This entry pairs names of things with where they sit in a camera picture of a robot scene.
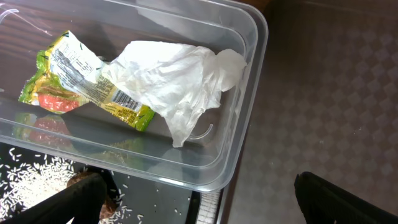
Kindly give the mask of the brown plastic serving tray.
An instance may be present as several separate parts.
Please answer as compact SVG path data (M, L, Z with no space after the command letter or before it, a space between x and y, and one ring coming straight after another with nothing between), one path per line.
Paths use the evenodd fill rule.
M267 1L269 38L220 223L303 223L309 171L397 213L397 2Z

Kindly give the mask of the black waste tray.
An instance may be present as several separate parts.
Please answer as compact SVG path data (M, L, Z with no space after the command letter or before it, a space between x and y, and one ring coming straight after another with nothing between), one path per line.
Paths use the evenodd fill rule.
M62 177L73 173L100 171L61 157L35 152L9 144L1 144L1 219L17 215L28 202L41 202L62 190L66 183ZM114 171L106 171L114 181L113 197L121 196L121 203L103 223L195 223L201 195L198 192L159 184ZM13 193L14 184L24 179L46 177L45 191L26 198Z

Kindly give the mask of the white tissue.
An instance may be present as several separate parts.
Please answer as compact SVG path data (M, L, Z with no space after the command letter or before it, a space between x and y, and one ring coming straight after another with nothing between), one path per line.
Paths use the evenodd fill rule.
M173 146L181 147L200 116L220 107L222 93L239 83L247 63L226 49L132 41L102 75L132 99L161 115Z

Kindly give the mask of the green yellow snack wrapper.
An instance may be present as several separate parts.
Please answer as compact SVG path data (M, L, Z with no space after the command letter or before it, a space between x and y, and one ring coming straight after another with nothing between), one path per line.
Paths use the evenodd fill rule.
M155 113L132 99L102 75L106 62L70 31L37 53L35 75L19 101L64 114L89 102L138 131L145 131Z

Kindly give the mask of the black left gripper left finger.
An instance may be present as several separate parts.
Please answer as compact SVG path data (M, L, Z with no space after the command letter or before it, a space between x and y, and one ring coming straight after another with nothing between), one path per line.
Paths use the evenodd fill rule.
M94 173L2 223L98 223L106 193L106 182Z

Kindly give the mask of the white cooked rice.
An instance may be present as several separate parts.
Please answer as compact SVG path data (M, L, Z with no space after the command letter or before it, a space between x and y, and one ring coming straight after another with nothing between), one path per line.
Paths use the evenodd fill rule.
M113 171L73 160L1 146L1 222L43 202L67 188L67 182L89 172L115 178Z

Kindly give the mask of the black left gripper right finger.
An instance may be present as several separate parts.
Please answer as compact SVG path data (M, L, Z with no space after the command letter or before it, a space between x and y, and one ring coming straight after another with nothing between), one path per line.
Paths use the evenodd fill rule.
M397 223L397 216L311 173L294 182L295 196L307 223Z

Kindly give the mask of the clear plastic bin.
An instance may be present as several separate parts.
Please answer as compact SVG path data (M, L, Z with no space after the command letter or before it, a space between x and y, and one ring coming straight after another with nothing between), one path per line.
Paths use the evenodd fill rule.
M160 116L139 132L92 103L54 114L18 100L37 52L66 30L109 61L133 40L154 40L233 49L247 65L174 148ZM2 1L1 141L199 192L221 189L236 167L268 35L263 14L236 1Z

